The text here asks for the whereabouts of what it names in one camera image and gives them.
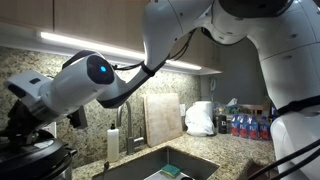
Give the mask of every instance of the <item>wooden cutting board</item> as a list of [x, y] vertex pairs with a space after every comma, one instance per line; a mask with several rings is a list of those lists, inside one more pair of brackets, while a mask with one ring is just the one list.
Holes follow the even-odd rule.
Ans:
[[150, 147], [182, 135], [178, 94], [148, 94], [144, 97], [144, 110]]

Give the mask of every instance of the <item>electrical outlet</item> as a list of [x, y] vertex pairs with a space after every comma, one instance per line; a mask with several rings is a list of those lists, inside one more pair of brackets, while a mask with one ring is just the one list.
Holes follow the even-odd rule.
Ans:
[[180, 115], [185, 116], [186, 115], [186, 105], [180, 104]]
[[50, 132], [55, 138], [57, 138], [57, 123], [56, 122], [53, 122], [53, 123], [49, 124], [48, 126], [43, 127], [42, 129]]

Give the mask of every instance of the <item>stainless steel sink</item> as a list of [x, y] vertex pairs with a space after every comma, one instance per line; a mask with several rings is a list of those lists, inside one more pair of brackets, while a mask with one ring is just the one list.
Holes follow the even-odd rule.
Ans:
[[159, 170], [166, 164], [181, 169], [179, 179], [184, 176], [205, 180], [218, 169], [218, 165], [207, 160], [187, 155], [170, 147], [163, 147], [116, 168], [92, 177], [93, 180], [143, 180], [161, 178]]

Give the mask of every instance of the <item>kitchen counter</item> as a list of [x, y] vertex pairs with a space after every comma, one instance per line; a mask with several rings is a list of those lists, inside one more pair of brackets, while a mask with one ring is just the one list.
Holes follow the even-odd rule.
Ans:
[[[209, 180], [236, 180], [242, 179], [251, 164], [256, 163], [266, 166], [275, 161], [273, 144], [271, 141], [254, 141], [231, 136], [230, 134], [218, 134], [213, 137], [194, 137], [188, 134], [160, 144], [153, 148], [145, 148], [133, 155], [120, 154], [120, 160], [110, 163], [114, 168], [147, 153], [170, 146], [187, 154], [201, 157], [219, 165]], [[87, 180], [103, 171], [106, 159], [79, 167], [73, 170], [74, 180]]]

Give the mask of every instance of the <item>plastic bag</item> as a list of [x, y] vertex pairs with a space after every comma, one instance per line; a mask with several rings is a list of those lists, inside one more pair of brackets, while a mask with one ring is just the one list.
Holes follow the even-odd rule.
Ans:
[[214, 126], [209, 115], [197, 106], [190, 107], [185, 118], [187, 133], [192, 136], [207, 136], [214, 134]]

